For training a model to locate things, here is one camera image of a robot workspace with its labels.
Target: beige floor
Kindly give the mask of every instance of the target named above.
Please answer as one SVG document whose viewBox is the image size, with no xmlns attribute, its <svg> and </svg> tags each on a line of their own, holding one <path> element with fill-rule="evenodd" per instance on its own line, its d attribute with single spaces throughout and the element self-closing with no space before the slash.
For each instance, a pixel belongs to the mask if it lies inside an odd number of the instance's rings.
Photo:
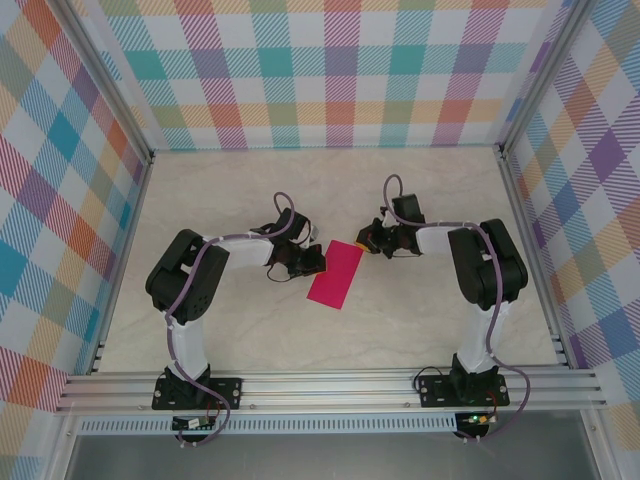
<svg viewBox="0 0 640 480">
<path fill-rule="evenodd" d="M 101 371 L 157 371 L 169 361 L 164 321 L 144 282 L 182 228 L 208 236 L 274 221 L 276 190 L 320 228 L 353 242 L 399 173 L 428 220 L 504 220 L 518 236 L 489 148 L 296 150 L 160 154 L 107 339 Z M 341 311 L 306 299 L 312 278 L 275 284 L 261 267 L 227 273 L 205 316 L 213 369 L 384 368 L 448 365 L 468 305 L 448 255 L 362 258 Z M 514 364 L 555 355 L 535 286 L 522 292 L 498 353 Z"/>
</svg>

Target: purple cable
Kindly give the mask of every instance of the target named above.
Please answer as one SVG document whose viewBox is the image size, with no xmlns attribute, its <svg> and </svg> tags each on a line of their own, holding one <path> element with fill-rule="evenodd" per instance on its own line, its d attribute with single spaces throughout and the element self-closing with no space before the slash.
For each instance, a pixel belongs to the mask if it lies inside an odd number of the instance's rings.
<svg viewBox="0 0 640 480">
<path fill-rule="evenodd" d="M 493 244 L 491 243 L 491 239 L 489 238 L 489 235 L 487 235 L 487 232 L 482 230 L 482 228 L 480 228 L 475 223 L 471 223 L 471 222 L 417 223 L 417 222 L 410 222 L 408 220 L 400 218 L 398 215 L 396 215 L 396 212 L 393 211 L 393 208 L 391 208 L 391 205 L 389 203 L 389 198 L 388 198 L 388 195 L 387 195 L 387 189 L 389 187 L 389 182 L 393 178 L 398 180 L 398 184 L 400 185 L 400 195 L 402 195 L 402 192 L 404 190 L 403 185 L 402 185 L 402 179 L 400 178 L 400 175 L 398 175 L 396 173 L 393 173 L 393 174 L 389 175 L 387 177 L 387 179 L 384 181 L 384 186 L 382 187 L 382 196 L 384 197 L 384 204 L 387 207 L 387 210 L 389 211 L 389 213 L 391 213 L 393 218 L 395 218 L 398 221 L 398 223 L 403 223 L 405 225 L 409 225 L 409 226 L 412 226 L 412 227 L 420 227 L 420 228 L 431 228 L 431 227 L 468 227 L 468 228 L 472 228 L 473 230 L 478 232 L 478 234 L 480 234 L 480 236 L 482 237 L 482 240 L 484 241 L 485 245 L 487 246 L 487 250 L 489 250 L 489 255 L 491 255 L 491 262 L 493 263 L 493 268 L 494 268 L 494 270 L 496 272 L 497 292 L 496 292 L 496 305 L 495 305 L 495 307 L 493 309 L 493 315 L 491 316 L 491 323 L 489 323 L 489 329 L 487 330 L 487 336 L 485 337 L 485 348 L 487 349 L 487 353 L 493 359 L 493 361 L 496 363 L 496 365 L 498 365 L 499 367 L 502 367 L 502 368 L 504 368 L 506 370 L 510 370 L 512 372 L 515 372 L 518 375 L 522 376 L 522 378 L 524 379 L 524 382 L 526 384 L 524 398 L 522 399 L 522 403 L 520 404 L 520 406 L 518 407 L 516 412 L 513 414 L 513 417 L 511 417 L 511 419 L 505 425 L 503 425 L 502 428 L 489 433 L 484 438 L 489 438 L 489 437 L 492 437 L 492 436 L 495 437 L 496 435 L 504 432 L 509 426 L 511 426 L 515 422 L 515 420 L 520 416 L 520 414 L 522 413 L 524 408 L 527 406 L 527 403 L 529 402 L 529 396 L 531 395 L 531 380 L 529 379 L 529 376 L 523 370 L 519 369 L 518 367 L 513 367 L 511 365 L 507 365 L 502 360 L 500 360 L 496 356 L 496 354 L 493 352 L 493 348 L 491 347 L 491 335 L 493 335 L 493 330 L 495 329 L 496 322 L 498 321 L 498 315 L 500 314 L 500 306 L 502 305 L 502 295 L 503 295 L 502 271 L 500 270 L 500 263 L 498 262 L 498 255 L 496 254 L 495 248 L 493 248 Z"/>
<path fill-rule="evenodd" d="M 215 439 L 218 435 L 220 435 L 220 432 L 222 432 L 222 430 L 224 430 L 226 428 L 227 424 L 229 423 L 229 418 L 231 417 L 231 406 L 229 405 L 229 402 L 227 402 L 227 400 L 222 395 L 220 395 L 217 392 L 214 392 L 213 390 L 205 387 L 204 385 L 200 385 L 193 378 L 191 378 L 189 375 L 187 375 L 187 372 L 184 371 L 182 366 L 176 360 L 176 352 L 175 352 L 174 345 L 173 345 L 173 337 L 171 335 L 171 332 L 172 332 L 172 329 L 173 329 L 173 326 L 171 325 L 171 320 L 172 320 L 173 317 L 171 315 L 173 315 L 173 312 L 175 312 L 176 309 L 180 306 L 180 304 L 184 300 L 184 297 L 187 296 L 187 293 L 189 292 L 189 288 L 191 287 L 191 284 L 193 283 L 193 278 L 195 277 L 195 274 L 198 271 L 198 267 L 200 266 L 200 262 L 202 261 L 202 257 L 204 256 L 205 252 L 207 251 L 207 249 L 211 245 L 215 245 L 216 243 L 219 243 L 219 242 L 221 242 L 223 240 L 240 240 L 240 239 L 245 239 L 245 238 L 253 238 L 253 239 L 273 238 L 273 237 L 277 237 L 278 235 L 286 232 L 291 227 L 291 225 L 293 224 L 293 217 L 294 217 L 294 214 L 295 214 L 295 207 L 293 205 L 293 200 L 291 199 L 291 197 L 289 195 L 287 195 L 284 192 L 276 192 L 275 195 L 273 196 L 273 203 L 275 203 L 276 210 L 278 210 L 278 213 L 282 213 L 282 211 L 280 210 L 280 206 L 278 205 L 278 197 L 279 196 L 282 196 L 285 199 L 287 199 L 287 201 L 289 202 L 290 208 L 291 208 L 291 215 L 289 216 L 289 220 L 287 221 L 287 224 L 284 227 L 282 227 L 280 230 L 278 230 L 277 232 L 266 233 L 266 234 L 262 234 L 262 235 L 260 235 L 260 234 L 255 234 L 254 235 L 254 234 L 251 234 L 251 233 L 236 233 L 236 234 L 232 234 L 232 235 L 226 235 L 224 237 L 212 238 L 211 240 L 209 240 L 207 243 L 205 243 L 202 246 L 202 248 L 198 252 L 198 255 L 196 256 L 196 259 L 193 262 L 193 266 L 191 267 L 191 272 L 189 272 L 189 276 L 187 277 L 187 281 L 184 283 L 184 286 L 182 287 L 182 290 L 180 291 L 180 294 L 178 295 L 176 300 L 173 302 L 173 304 L 169 307 L 169 309 L 165 313 L 164 320 L 165 320 L 165 322 L 167 322 L 167 346 L 169 347 L 169 355 L 171 356 L 171 360 L 173 360 L 173 362 L 174 362 L 176 370 L 178 370 L 180 375 L 182 375 L 184 377 L 184 379 L 187 380 L 187 382 L 189 382 L 191 385 L 193 385 L 196 388 L 199 388 L 203 392 L 205 392 L 205 393 L 211 395 L 212 397 L 214 397 L 215 399 L 217 399 L 220 403 L 222 403 L 224 405 L 224 408 L 226 410 L 226 415 L 225 415 L 224 421 L 218 427 L 218 429 L 215 432 L 213 432 L 210 435 L 208 435 L 207 438 L 205 438 L 204 440 L 202 440 L 200 442 L 187 442 L 187 441 L 185 441 L 182 438 L 182 430 L 180 430 L 178 432 L 178 439 L 182 442 L 181 446 L 187 445 L 189 447 L 197 447 L 197 446 L 200 446 L 200 445 L 205 445 L 205 444 L 211 442 L 213 439 Z"/>
</svg>

